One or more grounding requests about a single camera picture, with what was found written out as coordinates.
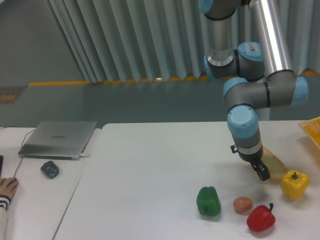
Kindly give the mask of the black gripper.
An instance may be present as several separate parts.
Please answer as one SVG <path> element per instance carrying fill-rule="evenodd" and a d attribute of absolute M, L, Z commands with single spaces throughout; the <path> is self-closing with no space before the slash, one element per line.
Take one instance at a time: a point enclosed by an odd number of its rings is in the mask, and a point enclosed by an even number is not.
<path fill-rule="evenodd" d="M 268 167 L 261 161 L 264 152 L 262 146 L 259 150 L 254 149 L 253 151 L 251 148 L 243 148 L 242 150 L 244 150 L 244 152 L 236 145 L 231 145 L 230 148 L 233 154 L 238 154 L 242 160 L 251 164 L 261 181 L 266 181 L 271 178 Z"/>

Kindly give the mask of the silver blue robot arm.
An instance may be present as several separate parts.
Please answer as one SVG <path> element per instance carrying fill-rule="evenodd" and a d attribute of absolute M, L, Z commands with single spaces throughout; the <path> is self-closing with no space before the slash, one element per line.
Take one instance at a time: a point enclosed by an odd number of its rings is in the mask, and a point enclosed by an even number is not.
<path fill-rule="evenodd" d="M 260 180 L 270 178 L 263 163 L 263 144 L 256 111 L 304 103 L 307 81 L 292 68 L 278 4 L 274 0 L 201 0 L 200 12 L 207 20 L 209 50 L 204 56 L 207 75 L 227 78 L 223 99 L 233 153 L 250 163 Z M 248 6 L 256 24 L 258 40 L 231 46 L 231 17 Z"/>

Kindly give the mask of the striped sleeve forearm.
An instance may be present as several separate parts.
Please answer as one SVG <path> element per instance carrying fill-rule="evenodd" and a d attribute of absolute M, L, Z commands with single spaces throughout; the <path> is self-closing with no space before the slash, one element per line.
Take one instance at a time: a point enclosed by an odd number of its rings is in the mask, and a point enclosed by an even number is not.
<path fill-rule="evenodd" d="M 6 230 L 7 230 L 7 222 L 8 222 L 8 214 L 7 207 L 10 204 L 10 199 L 1 196 L 0 197 L 0 239 L 4 240 L 6 238 Z"/>

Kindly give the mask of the person's hand on mouse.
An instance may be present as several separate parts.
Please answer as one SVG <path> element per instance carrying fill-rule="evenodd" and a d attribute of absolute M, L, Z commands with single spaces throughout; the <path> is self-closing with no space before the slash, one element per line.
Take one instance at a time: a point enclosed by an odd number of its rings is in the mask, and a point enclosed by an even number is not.
<path fill-rule="evenodd" d="M 19 181 L 15 177 L 0 179 L 0 196 L 12 200 L 17 191 Z"/>

